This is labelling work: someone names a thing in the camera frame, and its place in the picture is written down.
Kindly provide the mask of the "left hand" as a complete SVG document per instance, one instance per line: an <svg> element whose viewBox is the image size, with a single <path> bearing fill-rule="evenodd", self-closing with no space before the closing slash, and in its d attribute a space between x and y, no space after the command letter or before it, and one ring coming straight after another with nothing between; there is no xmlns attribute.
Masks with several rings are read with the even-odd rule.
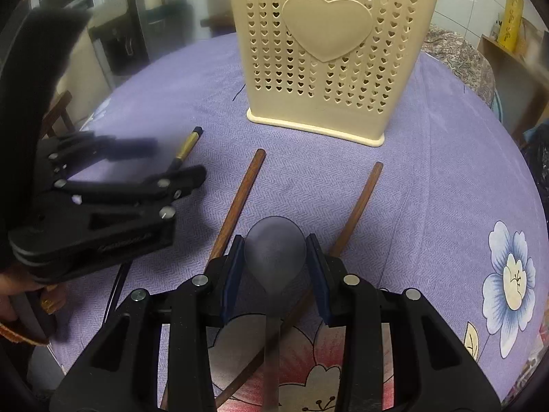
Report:
<svg viewBox="0 0 549 412"><path fill-rule="evenodd" d="M1 322L14 322L18 319L16 306L18 300L36 296L40 308L47 314L54 314L66 303L67 286L65 283L57 285L40 285L34 281L30 273L19 263L11 264L7 269L1 271L0 275L1 295Z"/></svg>

